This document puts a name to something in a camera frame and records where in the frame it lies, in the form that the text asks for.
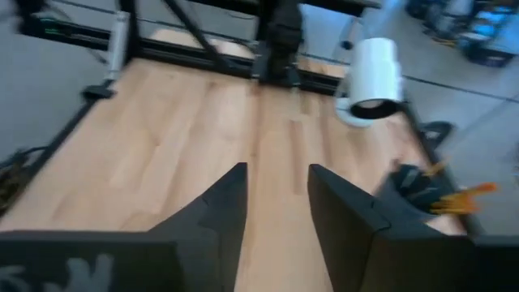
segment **wooden tabletop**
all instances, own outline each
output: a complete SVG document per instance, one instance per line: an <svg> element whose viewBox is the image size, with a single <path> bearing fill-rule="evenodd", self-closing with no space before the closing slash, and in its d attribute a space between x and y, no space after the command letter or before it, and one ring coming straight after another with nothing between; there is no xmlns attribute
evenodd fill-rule
<svg viewBox="0 0 519 292"><path fill-rule="evenodd" d="M161 30L156 39L194 45ZM227 54L250 56L224 41ZM302 66L341 76L344 69ZM258 88L246 79L136 59L0 221L0 230L149 230L237 162L249 167L237 291L331 291L307 197L319 163L373 193L393 158L425 165L405 120L348 127L332 98ZM462 232L452 217L429 223Z"/></svg>

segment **gray floor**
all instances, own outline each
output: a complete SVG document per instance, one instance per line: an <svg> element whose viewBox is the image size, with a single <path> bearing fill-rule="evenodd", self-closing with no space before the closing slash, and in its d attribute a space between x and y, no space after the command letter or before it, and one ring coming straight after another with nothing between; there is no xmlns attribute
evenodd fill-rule
<svg viewBox="0 0 519 292"><path fill-rule="evenodd" d="M112 2L104 0L74 1L114 9ZM144 18L178 23L160 1L140 3ZM437 45L424 36L420 23L410 18L402 5L399 0L387 1L384 9L369 10L363 22L370 35L390 37L398 44L402 69L414 78L406 81L406 88L422 120L447 120L464 129L499 105L500 98L519 93L519 58L504 69L469 63L457 50ZM110 27L110 15L58 6L77 23ZM205 30L241 38L253 35L254 19L232 17L246 15L198 4L184 3L184 7ZM0 2L0 11L10 9L7 0ZM303 13L309 39L307 52L337 57L334 52L338 38L351 18L310 6L304 6ZM144 24L142 33L149 36L157 28ZM362 35L361 30L356 30L355 38ZM18 147L48 143L79 108L78 92L101 80L103 67L82 48L14 34L12 20L0 24L0 38L0 136L4 137L0 157L4 157ZM347 53L339 55L348 60ZM452 157L451 168L461 185L499 183L498 193L478 199L482 205L478 218L491 234L519 234L519 190L512 176L519 143L518 120L519 104L508 103L465 139L457 141L454 137L442 149Z"/></svg>

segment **desk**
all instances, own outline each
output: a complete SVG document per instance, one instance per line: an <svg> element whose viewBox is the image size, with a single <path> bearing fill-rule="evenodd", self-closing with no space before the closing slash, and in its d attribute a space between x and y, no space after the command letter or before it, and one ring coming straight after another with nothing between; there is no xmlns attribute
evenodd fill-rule
<svg viewBox="0 0 519 292"><path fill-rule="evenodd" d="M161 30L156 39L193 45ZM226 54L250 56L224 41ZM342 67L303 60L340 76ZM248 215L237 291L331 291L307 197L319 163L373 193L391 160L425 165L399 115L354 129L330 97L136 59L32 180L0 230L149 230L231 169L249 168ZM461 233L453 217L430 222Z"/></svg>

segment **black metal frame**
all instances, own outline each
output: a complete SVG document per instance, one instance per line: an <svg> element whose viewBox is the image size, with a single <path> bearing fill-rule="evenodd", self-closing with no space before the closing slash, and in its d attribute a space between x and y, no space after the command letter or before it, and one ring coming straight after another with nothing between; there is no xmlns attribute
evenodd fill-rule
<svg viewBox="0 0 519 292"><path fill-rule="evenodd" d="M212 2L205 2L204 0L194 0L196 2L203 2L208 5L216 5ZM250 78L253 67L253 60L247 58L240 58L236 56L230 56L226 54L219 54L214 47L212 47L205 39L203 33L197 28L197 26L191 22L189 17L184 13L181 7L174 0L164 0L167 6L174 11L178 18L186 25L187 30L196 38L196 40L203 46L203 49L197 49L193 47L187 47L183 45L175 45L164 41L154 41L148 38L142 38L139 36L139 25L137 23L137 10L135 0L118 0L119 7L122 11L126 11L131 15L130 21L130 36L128 41L127 50L127 61L129 62L133 58L146 58L159 62L167 62L175 65L194 67L206 71L214 71L226 75L233 75L241 78ZM260 5L264 5L267 8L259 10L259 27L258 32L266 29L268 21L271 17L273 7L276 6L278 0L261 0ZM319 6L327 7L332 5L329 3L335 3L338 5L336 0L326 2L328 4ZM363 10L369 5L362 4L362 2L353 2L350 9L352 11ZM247 13L247 11L240 10L242 8L235 9L235 7L226 6L227 9L238 10ZM91 49L107 50L109 43L110 32L97 28L90 28L87 26L81 26L77 24L71 24L62 21L41 21L36 16L28 13L19 12L19 17L22 19L19 31L24 35L31 37L38 37L51 41L63 42L71 45L79 45ZM338 85L339 79L328 75L321 75L309 71L298 71L300 76L299 88L303 91L315 92L323 95L333 95ZM268 79L264 81L266 84L271 84L281 87L292 87L293 85L287 79ZM54 139L49 149L45 151L41 157L36 161L35 165L31 169L32 176L36 175L39 169L45 164L46 161L53 155L53 153L59 148L61 143L67 138L67 136L73 131L74 127L80 123L81 118L84 117L88 111L93 107L95 101L89 101L83 108L79 110L76 116L66 125L66 127L58 134ZM410 103L407 101L402 104L401 112L409 120L410 127L413 133L418 138L422 150L427 155L431 164L435 164L440 161L440 157L435 152L435 149L429 144L424 133L421 131L420 121L417 115L414 113ZM439 172L441 181L450 190L455 191L457 186L453 183L451 175L447 170L441 170ZM472 216L461 216L461 224L469 234L478 234L482 232L477 220Z"/></svg>

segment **white lamp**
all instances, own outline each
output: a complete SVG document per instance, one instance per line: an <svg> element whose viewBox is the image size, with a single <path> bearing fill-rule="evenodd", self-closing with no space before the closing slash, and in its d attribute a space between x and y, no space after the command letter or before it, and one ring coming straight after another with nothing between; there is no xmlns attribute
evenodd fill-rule
<svg viewBox="0 0 519 292"><path fill-rule="evenodd" d="M334 95L337 116L342 121L354 127L368 127L372 120L398 111L402 98L396 51L393 41L381 37L355 45L353 63Z"/></svg>

